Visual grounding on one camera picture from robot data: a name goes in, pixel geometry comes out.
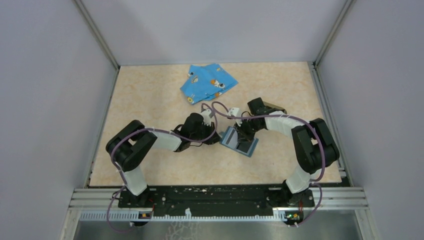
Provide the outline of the white card black stripe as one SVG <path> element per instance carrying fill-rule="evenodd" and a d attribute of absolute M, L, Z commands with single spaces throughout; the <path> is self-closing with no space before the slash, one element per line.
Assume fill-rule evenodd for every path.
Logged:
<path fill-rule="evenodd" d="M 223 144 L 231 149 L 235 149 L 238 144 L 238 133 L 234 127 L 229 126 L 225 132 L 225 136 L 222 139 Z"/>

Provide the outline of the blue card holder wallet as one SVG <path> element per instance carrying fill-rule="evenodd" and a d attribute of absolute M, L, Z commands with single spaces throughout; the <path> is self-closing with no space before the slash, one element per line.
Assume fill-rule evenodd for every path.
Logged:
<path fill-rule="evenodd" d="M 224 147 L 229 148 L 223 144 L 223 138 L 226 134 L 227 129 L 225 131 L 220 132 L 218 135 L 220 136 L 219 143 L 223 145 Z M 250 158 L 253 155 L 253 152 L 255 151 L 258 141 L 259 139 L 256 137 L 254 137 L 252 141 L 239 139 L 239 134 L 237 132 L 237 146 L 236 148 L 229 148 L 229 149 L 237 152 L 238 154 L 241 154 Z"/>

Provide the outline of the beige oval card tray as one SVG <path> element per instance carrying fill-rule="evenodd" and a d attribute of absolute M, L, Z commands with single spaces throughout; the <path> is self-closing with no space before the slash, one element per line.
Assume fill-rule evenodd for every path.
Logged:
<path fill-rule="evenodd" d="M 288 112 L 287 112 L 287 110 L 286 110 L 285 108 L 281 107 L 281 106 L 277 106 L 277 105 L 275 105 L 275 104 L 271 104 L 271 103 L 269 103 L 269 102 L 264 102 L 264 105 L 265 105 L 268 109 L 271 109 L 271 110 L 274 110 L 274 111 L 281 111 L 281 112 L 283 112 L 284 114 L 287 114 L 287 113 L 288 113 Z"/>

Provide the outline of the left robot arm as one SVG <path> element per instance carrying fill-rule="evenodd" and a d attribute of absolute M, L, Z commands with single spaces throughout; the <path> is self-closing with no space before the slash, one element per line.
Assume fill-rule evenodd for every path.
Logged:
<path fill-rule="evenodd" d="M 169 131 L 146 127 L 139 120 L 133 120 L 107 142 L 105 150 L 131 193 L 131 202 L 144 207 L 149 203 L 150 193 L 140 164 L 151 149 L 180 153 L 193 143 L 213 145 L 220 140 L 212 114 L 205 110 L 191 113 L 183 124 Z"/>

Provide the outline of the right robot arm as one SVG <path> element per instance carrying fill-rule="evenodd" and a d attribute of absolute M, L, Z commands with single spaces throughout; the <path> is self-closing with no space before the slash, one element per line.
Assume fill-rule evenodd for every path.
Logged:
<path fill-rule="evenodd" d="M 261 130 L 278 132 L 292 139 L 297 166 L 283 181 L 280 197 L 287 206 L 295 206 L 313 182 L 320 181 L 325 169 L 337 161 L 340 151 L 322 118 L 306 121 L 289 115 L 284 108 L 265 103 L 258 97 L 247 104 L 250 116 L 239 108 L 228 110 L 235 118 L 239 143 L 250 143 Z"/>

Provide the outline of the blue printed cloth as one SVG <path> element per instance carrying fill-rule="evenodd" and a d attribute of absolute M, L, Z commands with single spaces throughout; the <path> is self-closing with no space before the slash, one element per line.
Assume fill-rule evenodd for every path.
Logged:
<path fill-rule="evenodd" d="M 180 87 L 189 104 L 211 101 L 235 87 L 238 81 L 221 65 L 190 65 L 187 80 Z"/>

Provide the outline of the black mounting base plate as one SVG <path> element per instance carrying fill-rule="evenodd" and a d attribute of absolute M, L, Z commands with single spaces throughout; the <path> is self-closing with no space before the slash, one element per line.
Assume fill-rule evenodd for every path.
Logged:
<path fill-rule="evenodd" d="M 270 216 L 274 208 L 313 208 L 313 193 L 289 200 L 281 198 L 282 184 L 148 186 L 139 196 L 127 189 L 118 197 L 120 208 L 153 208 L 155 217 L 179 217 L 190 210 L 193 217 Z"/>

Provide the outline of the aluminium frame rail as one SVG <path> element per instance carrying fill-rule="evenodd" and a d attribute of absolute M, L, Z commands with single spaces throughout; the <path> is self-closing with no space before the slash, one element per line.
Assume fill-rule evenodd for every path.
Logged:
<path fill-rule="evenodd" d="M 84 220 L 131 222 L 302 220 L 318 211 L 368 209 L 360 187 L 310 187 L 286 199 L 276 185 L 152 186 L 133 197 L 119 188 L 74 190 L 69 208 Z"/>

